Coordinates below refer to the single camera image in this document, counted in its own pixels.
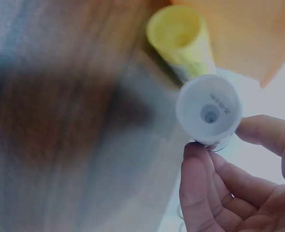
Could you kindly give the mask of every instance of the finger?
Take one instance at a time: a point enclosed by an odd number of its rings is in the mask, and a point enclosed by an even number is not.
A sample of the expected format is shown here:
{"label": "finger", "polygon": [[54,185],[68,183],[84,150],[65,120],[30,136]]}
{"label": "finger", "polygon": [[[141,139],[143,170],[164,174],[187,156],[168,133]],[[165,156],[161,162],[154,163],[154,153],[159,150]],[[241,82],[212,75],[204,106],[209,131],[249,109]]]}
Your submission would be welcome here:
{"label": "finger", "polygon": [[285,121],[269,116],[254,116],[242,120],[236,134],[244,141],[260,144],[282,156],[285,178]]}
{"label": "finger", "polygon": [[[206,170],[206,183],[207,183],[207,199],[210,210],[214,216],[215,221],[225,230],[232,231],[242,221],[242,219],[235,213],[223,207],[217,188],[214,184],[214,164],[210,158],[209,152],[206,148],[197,143],[189,143],[185,146],[184,158],[185,160],[190,157],[198,158],[204,165]],[[219,188],[227,190],[223,184]]]}
{"label": "finger", "polygon": [[224,232],[210,210],[206,169],[198,158],[188,158],[182,163],[180,205],[188,232]]}
{"label": "finger", "polygon": [[242,220],[249,218],[257,212],[257,209],[253,205],[238,197],[233,197],[230,191],[226,187],[223,187],[225,184],[217,173],[214,175],[214,184],[223,207],[238,215]]}
{"label": "finger", "polygon": [[263,145],[282,156],[285,151],[285,121],[266,115],[244,118],[236,134],[244,141]]}
{"label": "finger", "polygon": [[260,208],[278,186],[268,180],[251,176],[244,170],[228,163],[216,153],[211,153],[210,156],[215,171],[219,174],[228,190],[235,197],[248,202],[255,208]]}

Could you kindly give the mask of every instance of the orange object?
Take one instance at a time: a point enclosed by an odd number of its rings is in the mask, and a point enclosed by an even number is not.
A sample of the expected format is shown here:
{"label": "orange object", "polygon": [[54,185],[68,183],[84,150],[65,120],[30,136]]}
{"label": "orange object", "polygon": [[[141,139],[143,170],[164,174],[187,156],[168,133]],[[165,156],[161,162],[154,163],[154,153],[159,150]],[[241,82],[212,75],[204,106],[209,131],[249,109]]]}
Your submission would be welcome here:
{"label": "orange object", "polygon": [[171,0],[206,18],[219,68],[265,87],[285,62],[285,0]]}

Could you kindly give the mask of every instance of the bottle cap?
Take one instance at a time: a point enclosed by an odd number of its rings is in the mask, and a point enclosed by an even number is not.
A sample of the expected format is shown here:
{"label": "bottle cap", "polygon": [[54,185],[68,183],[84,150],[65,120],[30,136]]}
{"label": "bottle cap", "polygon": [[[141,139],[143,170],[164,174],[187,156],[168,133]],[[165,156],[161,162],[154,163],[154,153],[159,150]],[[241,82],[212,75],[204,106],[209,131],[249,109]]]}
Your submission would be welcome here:
{"label": "bottle cap", "polygon": [[211,146],[227,141],[242,119],[242,104],[233,85],[217,75],[187,82],[176,105],[182,128],[196,142]]}

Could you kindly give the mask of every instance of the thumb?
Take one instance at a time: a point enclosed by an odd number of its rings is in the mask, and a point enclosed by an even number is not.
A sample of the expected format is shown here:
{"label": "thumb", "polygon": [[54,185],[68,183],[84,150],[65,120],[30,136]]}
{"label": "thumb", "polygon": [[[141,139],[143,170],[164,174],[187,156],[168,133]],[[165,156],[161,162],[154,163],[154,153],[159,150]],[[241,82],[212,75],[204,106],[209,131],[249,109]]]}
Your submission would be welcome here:
{"label": "thumb", "polygon": [[285,121],[269,116],[244,118],[236,134],[244,141],[262,145],[282,157],[285,178]]}

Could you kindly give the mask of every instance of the hand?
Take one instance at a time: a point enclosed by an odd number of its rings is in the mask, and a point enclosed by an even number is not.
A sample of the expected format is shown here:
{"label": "hand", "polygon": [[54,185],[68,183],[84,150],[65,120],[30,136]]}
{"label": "hand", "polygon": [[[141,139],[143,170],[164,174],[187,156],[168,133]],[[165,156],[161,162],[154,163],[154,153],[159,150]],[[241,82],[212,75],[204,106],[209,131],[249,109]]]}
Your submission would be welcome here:
{"label": "hand", "polygon": [[[281,156],[285,178],[285,121],[254,116],[236,133]],[[196,143],[185,146],[180,203],[188,232],[285,232],[285,185],[253,177]]]}

